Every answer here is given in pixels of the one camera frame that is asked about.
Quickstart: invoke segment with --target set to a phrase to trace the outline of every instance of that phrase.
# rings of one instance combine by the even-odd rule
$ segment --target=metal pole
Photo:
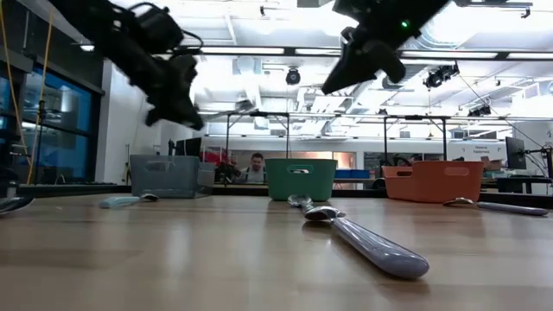
[[[290,116],[287,116],[288,121],[286,122],[286,158],[288,159],[288,150],[290,146]]]
[[[442,124],[443,124],[443,130],[442,130],[442,134],[443,134],[443,161],[447,161],[448,160],[448,138],[446,137],[446,118],[443,117],[442,118]]]
[[[231,129],[231,114],[226,115],[226,150],[225,150],[225,167],[228,165],[228,136]],[[226,187],[226,172],[223,174],[223,184]]]
[[[386,129],[386,121],[388,117],[384,117],[384,160],[388,162],[388,130]]]
[[[38,132],[38,143],[36,146],[35,185],[38,184],[38,168],[41,163],[42,121],[40,121],[39,126],[41,127],[41,129]]]

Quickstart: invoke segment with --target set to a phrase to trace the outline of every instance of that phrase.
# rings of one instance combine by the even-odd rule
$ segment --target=orange plastic bin
[[[477,201],[483,162],[426,161],[412,167],[382,167],[391,199],[443,203],[455,198]]]

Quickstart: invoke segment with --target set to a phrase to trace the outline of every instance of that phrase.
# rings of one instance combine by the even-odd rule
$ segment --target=green plastic bin
[[[292,194],[308,195],[313,201],[326,201],[332,196],[336,160],[266,159],[265,170],[269,196],[287,200]]]

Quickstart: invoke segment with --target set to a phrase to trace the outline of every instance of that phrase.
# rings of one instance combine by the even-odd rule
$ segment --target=spoon
[[[290,195],[290,197],[288,197],[288,203],[292,207],[301,208],[303,216],[307,220],[328,220],[328,215],[333,215],[333,218],[346,216],[345,213],[331,206],[313,206],[313,200],[311,200],[308,195]]]
[[[302,206],[308,220],[330,220],[333,230],[353,248],[374,263],[382,271],[403,279],[417,279],[430,269],[428,261],[403,246],[352,222],[340,218],[340,211],[330,206],[306,208]]]
[[[490,203],[490,202],[474,203],[472,200],[466,199],[466,198],[457,198],[455,200],[447,201],[443,203],[443,205],[444,206],[471,205],[471,206],[477,206],[478,208],[486,209],[490,211],[517,213],[521,215],[530,215],[530,216],[545,216],[549,213],[548,210],[543,208],[514,206],[514,205]]]
[[[155,194],[143,194],[139,197],[110,197],[100,202],[101,208],[115,208],[120,206],[126,206],[136,204],[141,201],[156,202],[159,197]]]

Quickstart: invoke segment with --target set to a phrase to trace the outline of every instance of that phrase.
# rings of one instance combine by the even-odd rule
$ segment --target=monitor
[[[201,151],[201,137],[197,138],[190,138],[187,139],[185,142],[185,155],[186,156],[197,156],[200,157],[200,151]]]
[[[175,156],[184,156],[185,155],[184,150],[184,141],[176,141],[175,144]]]
[[[524,140],[506,137],[507,165],[509,169],[526,169],[526,156],[524,155]]]

